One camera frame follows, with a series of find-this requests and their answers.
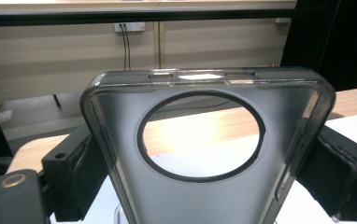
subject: wooden table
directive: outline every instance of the wooden table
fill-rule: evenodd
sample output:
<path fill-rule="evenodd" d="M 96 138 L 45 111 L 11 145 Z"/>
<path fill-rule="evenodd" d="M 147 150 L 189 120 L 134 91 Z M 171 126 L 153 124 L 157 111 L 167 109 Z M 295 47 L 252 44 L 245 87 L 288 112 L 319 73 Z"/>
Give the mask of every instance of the wooden table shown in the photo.
<path fill-rule="evenodd" d="M 228 119 L 229 122 L 229 115 L 237 115 L 241 116 L 241 118 L 246 117 L 243 110 L 240 110 L 241 108 L 234 108 L 234 109 L 228 109 L 224 110 L 223 112 L 219 111 L 219 113 L 216 114 L 216 112 L 210 112 L 210 113 L 205 113 L 205 114 L 200 114 L 200 115 L 191 115 L 191 116 L 186 116 L 181 117 L 181 119 L 186 119 L 187 121 L 191 122 L 192 120 L 199 120 L 200 118 L 204 117 L 209 117 L 210 119 Z M 357 89 L 356 90 L 350 90 L 350 91 L 339 91 L 336 93 L 336 105 L 333 109 L 332 115 L 330 116 L 329 119 L 337 119 L 337 118 L 343 118 L 343 117 L 349 117 L 349 116 L 354 116 L 357 115 Z M 248 119 L 242 119 L 242 122 L 248 122 L 251 120 Z M 166 130 L 164 130 L 165 127 L 169 127 L 173 124 L 174 119 L 168 120 L 160 120 L 160 121 L 154 121 L 150 125 L 148 125 L 147 130 L 145 131 L 145 138 L 147 138 L 147 135 L 150 136 L 161 136 L 161 134 L 166 133 Z M 239 130 L 232 130 L 229 134 L 224 134 L 221 136 L 221 139 L 225 140 L 232 140 L 234 135 L 234 138 L 238 136 L 249 136 L 252 134 L 257 133 L 257 125 L 253 125 L 252 128 L 248 128 L 246 131 L 241 132 Z M 27 143 L 23 147 L 19 149 L 17 154 L 15 155 L 15 158 L 13 162 L 11 163 L 8 172 L 13 172 L 16 170 L 20 169 L 34 169 L 36 171 L 41 171 L 42 170 L 42 165 L 40 160 L 48 153 L 50 152 L 54 147 L 56 147 L 61 141 L 63 141 L 67 137 L 66 135 L 59 135 L 59 136 L 53 136 L 53 137 L 48 137 L 48 138 L 42 138 L 42 139 L 37 139 L 32 142 Z M 155 155 L 159 153 L 165 153 L 165 149 L 161 149 L 162 146 L 155 147 L 153 151 L 150 152 L 150 155 Z"/>

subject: clear phone case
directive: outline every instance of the clear phone case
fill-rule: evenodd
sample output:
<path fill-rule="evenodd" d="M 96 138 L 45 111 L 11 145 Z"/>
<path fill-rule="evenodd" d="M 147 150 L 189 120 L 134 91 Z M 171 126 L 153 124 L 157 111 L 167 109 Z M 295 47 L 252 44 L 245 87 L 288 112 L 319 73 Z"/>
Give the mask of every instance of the clear phone case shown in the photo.
<path fill-rule="evenodd" d="M 271 224 L 334 102 L 306 68 L 163 69 L 100 75 L 81 109 L 129 223 Z"/>

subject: wall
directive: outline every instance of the wall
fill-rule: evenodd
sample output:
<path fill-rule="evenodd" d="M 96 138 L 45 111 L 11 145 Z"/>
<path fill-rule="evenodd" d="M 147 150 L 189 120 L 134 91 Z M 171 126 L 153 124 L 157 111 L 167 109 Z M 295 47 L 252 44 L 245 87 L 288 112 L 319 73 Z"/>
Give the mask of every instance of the wall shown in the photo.
<path fill-rule="evenodd" d="M 279 63 L 288 31 L 274 19 L 146 22 L 129 35 L 132 69 Z M 0 102 L 82 91 L 123 70 L 122 42 L 112 24 L 0 27 Z"/>

